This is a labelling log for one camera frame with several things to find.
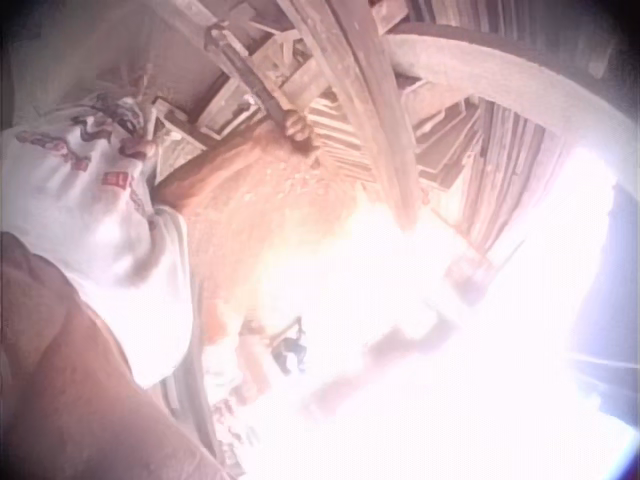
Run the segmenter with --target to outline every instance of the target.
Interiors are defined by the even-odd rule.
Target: bright light
[[[538,210],[535,233],[493,283],[469,326],[438,356],[414,358],[385,375],[329,424],[313,428],[289,415],[275,430],[280,436],[266,450],[258,478],[615,475],[621,452],[637,446],[638,434],[581,398],[561,351],[599,266],[614,181],[592,154],[574,152]],[[326,317],[319,321],[337,308],[344,310],[339,323],[377,330],[398,311],[401,298],[387,292],[390,284],[428,284],[454,248],[437,244],[446,235],[429,238],[439,230],[424,227],[426,233],[418,229],[417,240],[408,240],[416,248],[398,253],[407,239],[388,219],[376,211],[361,215],[350,235],[323,257],[325,270],[314,270],[320,280],[314,286],[328,288],[315,300],[331,304],[321,309]],[[428,241],[441,250],[427,254],[444,253],[425,275],[430,259],[418,252]],[[411,268],[407,262],[416,258],[420,268]],[[344,277],[327,275],[337,265]]]
[[[395,325],[425,333],[433,312],[422,303],[462,240],[429,211],[415,232],[398,229],[389,210],[364,204],[338,238],[321,248],[272,252],[262,269],[267,324],[302,315],[308,375],[331,377],[359,363],[360,351]]]

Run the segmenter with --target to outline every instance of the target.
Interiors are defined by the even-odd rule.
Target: person
[[[143,131],[132,99],[98,94],[1,137],[3,454],[33,464],[29,478],[173,478],[185,458],[215,466],[140,389],[189,345],[184,218],[261,156],[305,161],[289,140],[310,129],[295,112],[285,132],[258,122],[153,188],[158,152]],[[174,448],[158,463],[173,474],[143,475]],[[121,458],[140,474],[108,474]]]
[[[291,366],[295,361],[296,369],[299,373],[305,373],[305,358],[307,356],[307,347],[304,343],[305,331],[302,327],[302,317],[298,316],[295,320],[296,334],[295,337],[285,336],[272,349],[271,355],[280,371],[285,375],[291,375],[293,372]]]

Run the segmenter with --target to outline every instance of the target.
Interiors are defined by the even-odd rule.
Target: wooden ceiling
[[[214,1],[148,3],[196,48],[203,47],[208,26],[223,25],[283,106],[306,114],[323,147],[320,161],[336,181],[356,181],[378,191],[407,228],[428,197],[481,256],[495,250],[504,232],[516,228],[540,200],[578,137],[565,135],[564,123],[550,130],[545,126],[556,124],[541,123],[544,115],[496,102],[500,92],[496,98],[478,95],[482,92],[473,75],[465,82],[448,81],[455,59],[441,68],[441,78],[432,71],[423,75],[419,66],[403,69],[402,54],[396,53],[402,48],[407,56],[402,42],[409,35],[401,33],[422,23],[500,37],[544,56],[542,63],[551,59],[571,75],[590,77],[588,95],[600,89],[597,80],[607,76],[616,46],[597,15],[578,10],[569,0],[277,0],[282,10],[275,2],[240,2],[224,13]],[[419,50],[411,55],[415,62],[422,58]],[[215,54],[210,60],[219,62]],[[503,75],[505,85],[517,82],[516,91],[535,91],[541,105],[557,110],[556,118],[565,123],[584,120],[569,118],[573,111],[563,113],[564,102],[545,104],[549,92],[533,77],[511,78],[506,70],[495,71],[499,67],[473,58],[465,65],[471,72],[489,72],[487,78]],[[263,114],[242,79],[223,74],[212,79],[212,87],[211,98],[183,118],[201,147],[215,145]],[[606,110],[606,102],[593,98],[602,104],[596,113]],[[625,121],[623,129],[629,130],[632,123]],[[587,126],[598,128],[597,122]],[[493,252],[494,262],[515,248],[513,237]]]

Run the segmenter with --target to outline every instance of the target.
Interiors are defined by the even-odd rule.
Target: wooden board
[[[367,2],[279,0],[333,87],[396,221],[411,229],[420,196],[413,135]]]
[[[400,73],[473,91],[594,150],[637,198],[637,125],[589,74],[461,28],[403,24],[384,40]]]

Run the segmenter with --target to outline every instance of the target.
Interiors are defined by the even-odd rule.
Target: timber frame
[[[575,145],[595,149],[637,198],[636,112],[599,81],[615,39],[593,21],[558,42],[554,2],[274,1],[277,21],[247,3],[224,18],[198,0],[148,4],[197,48],[212,24],[228,27],[282,106],[305,113],[327,170],[379,192],[403,228],[426,194],[487,255]],[[240,24],[266,35],[258,48],[234,39]],[[190,115],[211,144],[263,115],[242,79],[216,84]],[[453,192],[459,205],[443,207]]]

